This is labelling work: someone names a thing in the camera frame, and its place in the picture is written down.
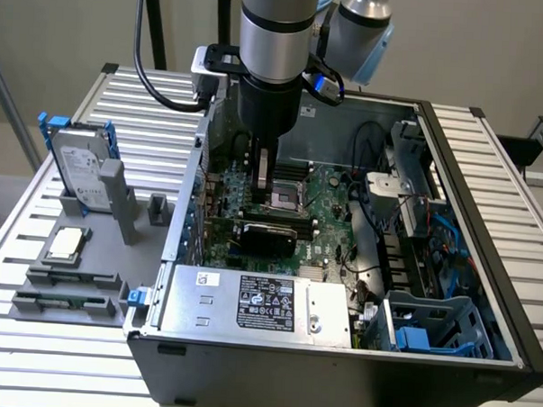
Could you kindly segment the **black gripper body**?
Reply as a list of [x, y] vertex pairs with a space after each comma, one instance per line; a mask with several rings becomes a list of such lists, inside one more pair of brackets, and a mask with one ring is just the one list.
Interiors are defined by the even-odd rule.
[[239, 78], [238, 113], [241, 123], [262, 141], [275, 141], [297, 122], [303, 85], [301, 76], [269, 84], [251, 75]]

